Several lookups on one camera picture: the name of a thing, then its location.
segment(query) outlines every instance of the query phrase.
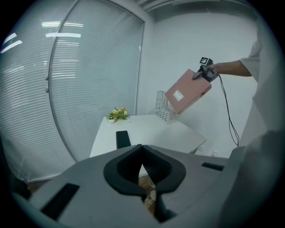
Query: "ceiling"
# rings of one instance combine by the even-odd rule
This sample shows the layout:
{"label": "ceiling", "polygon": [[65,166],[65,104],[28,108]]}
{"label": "ceiling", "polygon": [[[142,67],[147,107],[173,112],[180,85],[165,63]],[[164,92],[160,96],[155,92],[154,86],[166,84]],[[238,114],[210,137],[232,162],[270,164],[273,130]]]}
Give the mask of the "ceiling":
{"label": "ceiling", "polygon": [[134,0],[155,21],[184,13],[224,13],[256,20],[246,0]]}

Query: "white label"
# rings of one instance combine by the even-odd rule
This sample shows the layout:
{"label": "white label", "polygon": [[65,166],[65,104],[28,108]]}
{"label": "white label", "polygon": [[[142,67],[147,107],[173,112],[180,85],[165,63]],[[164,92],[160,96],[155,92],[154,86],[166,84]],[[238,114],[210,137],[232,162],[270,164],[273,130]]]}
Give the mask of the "white label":
{"label": "white label", "polygon": [[179,92],[179,90],[175,91],[173,96],[176,98],[177,101],[180,101],[184,96]]}

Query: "black slot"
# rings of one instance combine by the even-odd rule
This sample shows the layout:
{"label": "black slot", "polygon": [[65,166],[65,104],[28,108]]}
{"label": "black slot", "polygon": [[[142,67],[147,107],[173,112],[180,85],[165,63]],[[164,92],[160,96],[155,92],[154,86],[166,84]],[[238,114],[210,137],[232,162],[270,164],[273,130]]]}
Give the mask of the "black slot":
{"label": "black slot", "polygon": [[78,185],[68,183],[66,184],[41,210],[46,216],[56,220],[61,212],[64,210],[69,201],[73,198],[77,190]]}
{"label": "black slot", "polygon": [[217,171],[223,171],[224,166],[222,165],[217,165],[217,164],[213,164],[213,163],[208,163],[208,162],[204,162],[202,164],[203,167],[209,168],[209,169],[214,169]]}
{"label": "black slot", "polygon": [[163,193],[175,191],[186,175],[185,166],[149,146],[143,146],[143,166],[156,185],[157,198]]}
{"label": "black slot", "polygon": [[110,160],[104,167],[107,183],[124,195],[139,195],[145,200],[146,192],[138,186],[139,170],[142,166],[142,145]]}

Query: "potted plant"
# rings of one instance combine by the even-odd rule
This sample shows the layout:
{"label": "potted plant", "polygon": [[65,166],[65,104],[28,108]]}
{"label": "potted plant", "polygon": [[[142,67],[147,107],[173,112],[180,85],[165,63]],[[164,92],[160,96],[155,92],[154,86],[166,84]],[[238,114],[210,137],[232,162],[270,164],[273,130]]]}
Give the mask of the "potted plant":
{"label": "potted plant", "polygon": [[125,107],[122,107],[121,110],[118,108],[114,108],[109,115],[106,116],[106,119],[108,120],[109,123],[115,123],[117,119],[122,119],[125,120],[129,117],[127,110]]}

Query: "window blinds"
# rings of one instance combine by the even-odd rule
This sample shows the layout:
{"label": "window blinds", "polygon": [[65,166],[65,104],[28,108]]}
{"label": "window blinds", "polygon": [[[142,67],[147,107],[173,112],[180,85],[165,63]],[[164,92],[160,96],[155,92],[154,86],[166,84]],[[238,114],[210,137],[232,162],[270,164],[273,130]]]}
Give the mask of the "window blinds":
{"label": "window blinds", "polygon": [[54,33],[73,0],[35,2],[1,47],[0,133],[6,158],[26,180],[63,172],[74,160],[51,121],[45,73]]}
{"label": "window blinds", "polygon": [[49,95],[61,137],[76,160],[89,157],[102,118],[114,107],[135,114],[142,38],[140,19],[103,0],[80,0],[60,29]]}

